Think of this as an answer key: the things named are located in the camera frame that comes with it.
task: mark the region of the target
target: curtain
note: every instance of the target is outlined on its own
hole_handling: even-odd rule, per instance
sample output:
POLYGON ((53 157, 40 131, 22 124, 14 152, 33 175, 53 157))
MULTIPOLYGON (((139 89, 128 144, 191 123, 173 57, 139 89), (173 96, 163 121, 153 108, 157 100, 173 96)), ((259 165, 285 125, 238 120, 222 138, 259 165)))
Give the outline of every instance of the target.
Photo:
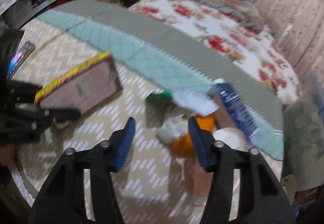
POLYGON ((315 74, 324 86, 324 0, 251 0, 268 20, 301 83, 315 74))

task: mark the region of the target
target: bed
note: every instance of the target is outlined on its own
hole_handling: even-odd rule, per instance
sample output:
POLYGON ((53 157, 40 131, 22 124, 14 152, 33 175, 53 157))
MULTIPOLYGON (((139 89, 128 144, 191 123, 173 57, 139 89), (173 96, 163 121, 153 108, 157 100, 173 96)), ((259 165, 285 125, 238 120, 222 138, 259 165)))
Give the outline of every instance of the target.
POLYGON ((131 11, 168 24, 220 53, 288 105, 301 93, 293 67, 248 0, 140 0, 131 11))
MULTIPOLYGON (((92 148, 133 116, 137 128, 129 159, 125 169, 112 177, 125 223, 199 223, 204 206, 193 206, 187 189, 194 159, 172 156, 155 138, 156 117, 149 114, 153 124, 149 126, 145 97, 165 89, 206 92, 219 77, 231 82, 247 104, 262 132, 258 147, 280 179, 284 152, 281 101, 297 98, 298 80, 266 26, 245 21, 248 28, 244 28, 238 20, 192 0, 141 0, 130 11, 97 0, 75 0, 26 24, 21 43, 30 40, 36 50, 14 79, 45 85, 99 51, 109 50, 124 87, 120 98, 102 103, 78 123, 47 132, 40 143, 19 147, 11 173, 30 206, 66 148, 92 148), (252 25, 263 28, 256 33, 252 25)), ((238 149, 247 149, 245 142, 236 144, 238 149)), ((93 220, 90 193, 87 172, 86 211, 93 220)), ((239 172, 235 172, 230 219, 237 215, 238 199, 239 172)))

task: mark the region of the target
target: patterned tablecloth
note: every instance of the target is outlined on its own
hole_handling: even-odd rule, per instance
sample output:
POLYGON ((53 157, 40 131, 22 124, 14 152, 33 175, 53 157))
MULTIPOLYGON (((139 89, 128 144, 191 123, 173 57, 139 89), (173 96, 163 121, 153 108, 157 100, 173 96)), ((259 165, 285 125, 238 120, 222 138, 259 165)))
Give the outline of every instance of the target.
MULTIPOLYGON (((14 79, 47 84, 73 66, 95 56, 98 51, 37 19, 25 27, 21 45, 32 41, 36 51, 23 63, 14 79)), ((129 116, 136 120, 136 135, 125 168, 112 175, 117 200, 125 223, 199 223, 204 207, 194 207, 192 200, 193 158, 179 159, 170 155, 156 139, 156 127, 149 128, 145 115, 145 97, 160 91, 152 83, 116 63, 124 87, 122 95, 111 102, 103 102, 96 111, 79 122, 58 131, 52 129, 42 136, 40 143, 26 144, 18 150, 20 173, 12 170, 21 193, 32 205, 52 167, 63 151, 73 147, 77 151, 92 148, 111 133, 121 129, 129 116)), ((148 115, 154 123, 154 115, 148 115)), ((282 162, 265 159, 280 178, 282 162)), ((239 202, 239 172, 234 174, 234 193, 230 219, 235 218, 239 202)), ((90 174, 85 171, 85 202, 89 219, 94 219, 91 206, 90 174)))

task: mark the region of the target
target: beige patterned fabric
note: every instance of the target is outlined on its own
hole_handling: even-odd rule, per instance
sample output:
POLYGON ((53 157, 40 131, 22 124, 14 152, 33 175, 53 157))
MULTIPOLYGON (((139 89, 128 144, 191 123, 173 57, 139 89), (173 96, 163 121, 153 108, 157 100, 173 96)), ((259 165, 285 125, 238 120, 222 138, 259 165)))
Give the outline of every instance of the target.
POLYGON ((324 85, 324 0, 252 0, 268 19, 302 83, 314 73, 324 85))
MULTIPOLYGON (((88 44, 37 19, 24 28, 21 43, 30 40, 35 43, 36 50, 19 68, 15 79, 44 85, 97 54, 88 44)), ((40 143, 20 146, 18 160, 26 181, 39 191, 66 148, 73 147, 77 151, 92 148, 109 139, 111 133, 121 129, 132 116, 137 126, 129 158, 125 168, 112 175, 125 223, 199 223, 204 206, 195 207, 191 195, 194 158, 171 156, 156 139, 157 128, 147 125, 154 123, 155 116, 150 113, 146 119, 145 97, 160 89, 121 64, 116 66, 124 87, 119 98, 101 103, 96 111, 61 131, 52 128, 42 136, 40 143)), ((263 155, 279 179, 282 162, 263 155)), ((15 179, 18 183, 20 178, 15 176, 15 179)), ((93 220, 90 185, 90 174, 86 171, 86 211, 88 218, 93 220)), ((23 185, 18 187, 22 194, 26 194, 23 185)), ((238 202, 239 172, 235 171, 231 219, 237 215, 238 202)))

